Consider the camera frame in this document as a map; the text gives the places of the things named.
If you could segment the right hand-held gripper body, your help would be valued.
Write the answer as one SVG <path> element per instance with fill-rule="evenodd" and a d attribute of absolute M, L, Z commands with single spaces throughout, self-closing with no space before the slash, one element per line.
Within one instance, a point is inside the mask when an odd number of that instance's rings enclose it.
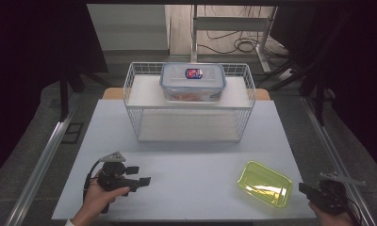
<path fill-rule="evenodd" d="M 348 176 L 343 176 L 337 172 L 320 173 L 319 192 L 324 204 L 320 207 L 323 212 L 339 215 L 352 210 L 351 200 L 347 196 L 345 184 L 355 186 L 366 186 L 365 181 L 355 180 Z"/>

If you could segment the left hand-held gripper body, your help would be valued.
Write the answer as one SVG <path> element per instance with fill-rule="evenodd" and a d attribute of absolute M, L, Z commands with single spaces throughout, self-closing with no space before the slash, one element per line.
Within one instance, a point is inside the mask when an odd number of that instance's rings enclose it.
<path fill-rule="evenodd" d="M 103 162 L 102 170 L 98 175 L 98 184 L 105 191 L 112 191 L 121 187 L 129 187 L 132 192 L 138 188 L 137 180 L 125 179 L 125 158 L 120 152 L 108 154 L 100 158 Z"/>

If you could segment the yellow-green plastic tray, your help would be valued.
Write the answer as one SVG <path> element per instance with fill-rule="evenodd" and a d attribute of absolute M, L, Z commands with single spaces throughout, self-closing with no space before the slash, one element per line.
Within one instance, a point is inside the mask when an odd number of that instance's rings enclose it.
<path fill-rule="evenodd" d="M 255 161 L 246 163 L 238 186 L 253 198 L 278 208 L 287 206 L 292 190 L 289 178 Z"/>

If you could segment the white wire shelf rack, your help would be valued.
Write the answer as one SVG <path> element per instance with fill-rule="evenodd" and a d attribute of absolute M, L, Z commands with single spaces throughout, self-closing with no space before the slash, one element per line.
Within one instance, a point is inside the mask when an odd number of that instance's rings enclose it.
<path fill-rule="evenodd" d="M 248 65 L 221 64 L 227 82 L 216 103 L 170 102 L 159 85 L 168 62 L 133 62 L 123 87 L 124 104 L 141 142 L 238 142 L 255 103 Z"/>

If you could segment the clear plastic food container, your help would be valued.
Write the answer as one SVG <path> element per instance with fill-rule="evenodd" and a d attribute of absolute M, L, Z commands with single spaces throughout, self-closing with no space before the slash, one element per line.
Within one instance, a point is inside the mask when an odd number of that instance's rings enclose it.
<path fill-rule="evenodd" d="M 168 62 L 162 67 L 159 85 L 168 101 L 172 94 L 190 92 L 208 97 L 206 102 L 199 103 L 216 103 L 227 82 L 221 64 Z"/>

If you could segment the person's right hand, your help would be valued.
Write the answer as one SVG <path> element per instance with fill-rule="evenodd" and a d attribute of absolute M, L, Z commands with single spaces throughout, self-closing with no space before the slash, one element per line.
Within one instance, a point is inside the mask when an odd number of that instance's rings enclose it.
<path fill-rule="evenodd" d="M 321 226 L 353 226 L 352 220 L 347 213 L 330 215 L 321 211 L 314 203 L 309 202 L 309 207 L 315 213 Z"/>

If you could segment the person's left hand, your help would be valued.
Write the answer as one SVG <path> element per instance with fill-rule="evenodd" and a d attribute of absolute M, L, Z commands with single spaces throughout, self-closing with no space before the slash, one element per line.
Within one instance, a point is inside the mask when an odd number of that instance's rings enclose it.
<path fill-rule="evenodd" d="M 96 177 L 100 172 L 101 170 L 99 169 L 96 173 Z M 129 187 L 105 191 L 99 186 L 96 177 L 90 181 L 83 204 L 74 217 L 71 218 L 72 222 L 90 226 L 100 216 L 101 212 L 108 204 L 115 202 L 118 197 L 130 191 Z"/>

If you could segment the black floor plate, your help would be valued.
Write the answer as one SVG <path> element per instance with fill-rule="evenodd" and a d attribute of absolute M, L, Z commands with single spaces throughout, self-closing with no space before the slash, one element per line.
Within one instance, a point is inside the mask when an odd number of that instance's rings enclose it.
<path fill-rule="evenodd" d="M 83 122 L 73 122 L 68 125 L 68 128 L 61 140 L 62 144 L 76 144 L 80 138 Z"/>

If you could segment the wooden board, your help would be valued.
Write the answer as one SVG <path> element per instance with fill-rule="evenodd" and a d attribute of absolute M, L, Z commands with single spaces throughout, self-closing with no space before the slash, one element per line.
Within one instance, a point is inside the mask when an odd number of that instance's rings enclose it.
<path fill-rule="evenodd" d="M 107 100 L 122 100 L 123 88 L 108 88 L 105 90 L 103 98 Z M 265 89 L 256 89 L 255 99 L 259 101 L 270 101 L 270 95 Z"/>

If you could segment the black stand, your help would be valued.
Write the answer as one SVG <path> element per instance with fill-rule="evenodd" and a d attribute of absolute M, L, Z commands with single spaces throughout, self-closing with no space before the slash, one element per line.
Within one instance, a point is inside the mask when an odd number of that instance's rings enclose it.
<path fill-rule="evenodd" d="M 274 71 L 264 72 L 263 78 L 257 82 L 257 85 L 262 86 L 266 81 L 272 79 L 273 77 L 277 77 L 278 75 L 282 75 L 285 71 L 290 70 L 292 70 L 293 73 L 289 77 L 281 80 L 280 82 L 274 83 L 273 85 L 269 85 L 266 87 L 266 90 L 278 90 L 293 82 L 296 82 L 297 80 L 301 80 L 302 83 L 298 89 L 299 94 L 301 96 L 309 96 L 312 92 L 315 92 L 314 114 L 320 125 L 323 126 L 324 122 L 322 114 L 323 103 L 325 101 L 325 85 L 320 63 L 317 60 L 307 66 L 301 67 L 298 66 L 294 60 L 288 59 L 282 65 L 277 66 Z"/>
<path fill-rule="evenodd" d="M 92 73 L 85 68 L 77 67 L 69 71 L 64 71 L 59 77 L 59 94 L 60 94 L 60 121 L 64 122 L 70 113 L 68 87 L 71 87 L 74 93 L 84 91 L 85 85 L 81 74 L 86 75 L 89 79 L 97 82 L 103 87 L 110 88 L 111 84 L 103 79 L 100 75 Z"/>

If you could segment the orange food pieces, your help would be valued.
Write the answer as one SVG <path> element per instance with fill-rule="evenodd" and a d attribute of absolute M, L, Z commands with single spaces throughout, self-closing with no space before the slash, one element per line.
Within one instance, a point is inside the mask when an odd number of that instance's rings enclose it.
<path fill-rule="evenodd" d="M 201 93 L 176 93 L 169 97 L 170 101 L 180 102 L 206 102 L 208 97 Z"/>

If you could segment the dark curtain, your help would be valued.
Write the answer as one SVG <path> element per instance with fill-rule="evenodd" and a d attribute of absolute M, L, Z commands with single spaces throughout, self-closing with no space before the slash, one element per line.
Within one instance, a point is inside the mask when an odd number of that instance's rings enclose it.
<path fill-rule="evenodd" d="M 0 169 L 62 75 L 105 73 L 88 0 L 0 0 Z"/>
<path fill-rule="evenodd" d="M 324 76 L 335 95 L 333 109 L 377 163 L 377 0 L 350 0 L 351 15 L 320 70 L 300 87 L 308 94 Z M 300 67 L 310 65 L 343 9 L 279 7 L 270 35 L 282 43 Z"/>

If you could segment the white cabinet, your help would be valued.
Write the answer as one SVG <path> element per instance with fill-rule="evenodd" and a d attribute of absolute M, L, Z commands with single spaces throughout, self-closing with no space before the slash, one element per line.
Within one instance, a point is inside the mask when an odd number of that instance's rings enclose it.
<path fill-rule="evenodd" d="M 87 4 L 105 51 L 166 51 L 170 48 L 170 9 L 166 5 Z"/>

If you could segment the aluminium rail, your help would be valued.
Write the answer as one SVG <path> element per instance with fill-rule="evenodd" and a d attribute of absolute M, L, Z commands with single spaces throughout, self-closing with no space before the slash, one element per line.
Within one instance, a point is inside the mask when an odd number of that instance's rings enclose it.
<path fill-rule="evenodd" d="M 346 167 L 344 166 L 344 163 L 341 160 L 338 152 L 336 151 L 336 147 L 329 137 L 326 129 L 321 126 L 316 119 L 314 114 L 315 107 L 313 106 L 312 101 L 304 97 L 301 97 L 300 100 L 302 101 L 303 107 L 306 110 L 313 126 L 315 127 L 315 130 L 321 140 L 321 144 L 330 159 L 330 162 L 334 168 L 332 172 L 337 172 L 340 175 L 351 177 Z M 345 187 L 347 189 L 348 197 L 352 201 L 354 201 L 354 204 L 358 207 L 358 216 L 362 219 L 362 226 L 376 226 L 375 221 L 365 203 L 365 200 L 361 195 L 361 192 L 359 191 L 359 187 L 364 186 L 345 184 Z"/>
<path fill-rule="evenodd" d="M 34 201 L 43 178 L 57 152 L 57 148 L 66 133 L 74 113 L 76 112 L 80 97 L 80 94 L 74 93 L 68 101 L 67 106 L 69 107 L 69 110 L 67 111 L 66 117 L 63 121 L 59 121 L 53 130 L 4 226 L 22 226 L 25 216 Z"/>

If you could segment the white desk frame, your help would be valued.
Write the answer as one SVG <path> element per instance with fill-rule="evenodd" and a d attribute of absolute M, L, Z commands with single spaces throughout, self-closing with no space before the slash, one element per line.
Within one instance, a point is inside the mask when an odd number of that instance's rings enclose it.
<path fill-rule="evenodd" d="M 261 39 L 254 46 L 256 55 L 265 73 L 270 73 L 270 64 L 266 59 L 266 43 L 275 17 L 277 7 L 271 7 L 267 17 L 199 16 L 198 6 L 191 6 L 191 46 L 190 61 L 198 57 L 197 33 L 199 31 L 257 32 Z"/>

